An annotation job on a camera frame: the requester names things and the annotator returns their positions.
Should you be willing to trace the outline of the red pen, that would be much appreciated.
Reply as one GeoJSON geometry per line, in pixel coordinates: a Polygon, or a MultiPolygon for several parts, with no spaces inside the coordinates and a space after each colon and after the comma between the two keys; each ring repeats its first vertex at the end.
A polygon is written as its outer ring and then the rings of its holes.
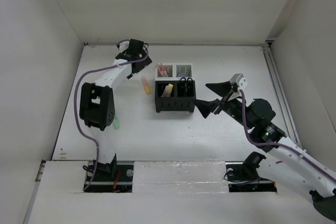
{"type": "Polygon", "coordinates": [[[161,69],[161,66],[160,66],[159,64],[157,64],[156,67],[157,67],[157,69],[158,69],[159,74],[160,74],[162,77],[165,77],[164,72],[163,72],[163,70],[161,69]]]}
{"type": "Polygon", "coordinates": [[[162,75],[164,77],[168,77],[168,74],[167,74],[167,72],[165,70],[165,66],[163,64],[160,64],[160,68],[161,68],[161,71],[162,71],[162,75]]]}

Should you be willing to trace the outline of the black handled scissors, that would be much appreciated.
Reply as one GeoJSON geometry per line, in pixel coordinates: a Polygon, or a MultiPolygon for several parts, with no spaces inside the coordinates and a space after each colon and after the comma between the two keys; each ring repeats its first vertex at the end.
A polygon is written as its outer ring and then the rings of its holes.
{"type": "Polygon", "coordinates": [[[181,94],[184,96],[187,96],[188,89],[193,84],[193,79],[191,77],[181,77],[179,84],[180,84],[181,94]]]}

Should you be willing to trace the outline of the orange highlighter marker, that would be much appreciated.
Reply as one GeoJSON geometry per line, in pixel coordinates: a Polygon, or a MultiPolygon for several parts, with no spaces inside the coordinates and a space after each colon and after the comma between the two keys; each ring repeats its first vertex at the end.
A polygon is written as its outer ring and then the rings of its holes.
{"type": "Polygon", "coordinates": [[[143,84],[143,87],[144,87],[144,90],[145,90],[146,94],[147,95],[151,94],[151,89],[150,89],[150,86],[149,86],[149,83],[148,83],[146,77],[142,76],[141,81],[142,81],[142,84],[143,84]]]}

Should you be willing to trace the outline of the yellow highlighter marker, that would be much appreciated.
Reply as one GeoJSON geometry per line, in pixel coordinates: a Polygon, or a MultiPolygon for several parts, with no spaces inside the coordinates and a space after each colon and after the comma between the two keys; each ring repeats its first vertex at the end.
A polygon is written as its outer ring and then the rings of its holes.
{"type": "Polygon", "coordinates": [[[170,97],[171,96],[172,90],[173,90],[173,85],[172,84],[168,84],[167,85],[166,97],[170,97]]]}

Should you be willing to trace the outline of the green highlighter marker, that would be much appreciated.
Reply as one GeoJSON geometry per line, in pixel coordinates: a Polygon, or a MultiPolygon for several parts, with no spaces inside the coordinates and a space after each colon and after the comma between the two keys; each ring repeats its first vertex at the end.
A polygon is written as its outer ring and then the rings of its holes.
{"type": "Polygon", "coordinates": [[[113,120],[113,127],[114,127],[114,129],[119,129],[120,128],[120,122],[119,122],[119,120],[117,119],[117,118],[115,118],[114,120],[113,120]]]}

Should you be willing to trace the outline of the purple highlighter marker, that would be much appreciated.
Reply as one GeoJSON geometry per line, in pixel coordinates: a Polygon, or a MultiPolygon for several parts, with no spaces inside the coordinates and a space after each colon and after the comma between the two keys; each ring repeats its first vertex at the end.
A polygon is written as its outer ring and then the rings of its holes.
{"type": "Polygon", "coordinates": [[[161,95],[162,98],[165,98],[168,96],[168,93],[169,93],[169,90],[170,90],[170,87],[167,85],[161,95]]]}

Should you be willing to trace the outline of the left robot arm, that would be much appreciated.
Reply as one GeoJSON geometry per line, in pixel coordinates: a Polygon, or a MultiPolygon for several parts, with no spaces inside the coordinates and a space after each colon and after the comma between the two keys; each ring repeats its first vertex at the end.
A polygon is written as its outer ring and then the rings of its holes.
{"type": "Polygon", "coordinates": [[[117,48],[119,52],[111,66],[90,70],[80,77],[78,82],[91,73],[103,72],[96,81],[81,86],[79,107],[74,98],[74,110],[79,112],[76,124],[83,120],[92,135],[85,135],[82,129],[79,132],[96,145],[96,158],[87,171],[105,180],[112,180],[117,175],[117,156],[105,133],[115,118],[114,92],[123,80],[132,78],[152,63],[148,44],[143,41],[122,40],[117,43],[117,48]]]}

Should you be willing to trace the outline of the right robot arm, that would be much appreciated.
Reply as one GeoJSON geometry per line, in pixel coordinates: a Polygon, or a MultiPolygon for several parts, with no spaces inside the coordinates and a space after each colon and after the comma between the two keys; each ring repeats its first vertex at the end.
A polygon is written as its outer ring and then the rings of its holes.
{"type": "Polygon", "coordinates": [[[221,99],[193,103],[204,118],[225,112],[244,128],[248,142],[261,152],[252,152],[245,160],[247,178],[266,178],[299,194],[314,209],[335,221],[335,171],[321,164],[295,144],[272,120],[276,113],[264,99],[246,104],[245,84],[208,83],[206,87],[221,99]]]}

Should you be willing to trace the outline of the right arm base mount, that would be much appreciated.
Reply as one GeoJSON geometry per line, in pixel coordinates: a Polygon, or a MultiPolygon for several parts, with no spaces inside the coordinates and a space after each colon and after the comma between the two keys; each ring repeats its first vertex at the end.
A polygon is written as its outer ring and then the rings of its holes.
{"type": "Polygon", "coordinates": [[[252,152],[243,162],[226,163],[223,179],[228,182],[230,193],[277,192],[276,184],[261,178],[257,173],[259,163],[266,157],[252,152]]]}

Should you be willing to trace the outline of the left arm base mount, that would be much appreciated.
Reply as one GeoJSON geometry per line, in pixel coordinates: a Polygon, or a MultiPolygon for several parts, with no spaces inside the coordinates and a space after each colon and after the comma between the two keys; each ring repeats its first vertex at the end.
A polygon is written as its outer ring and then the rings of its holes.
{"type": "Polygon", "coordinates": [[[131,193],[133,186],[134,162],[118,161],[115,156],[111,163],[98,163],[93,176],[95,162],[83,165],[86,179],[83,190],[86,193],[131,193]]]}

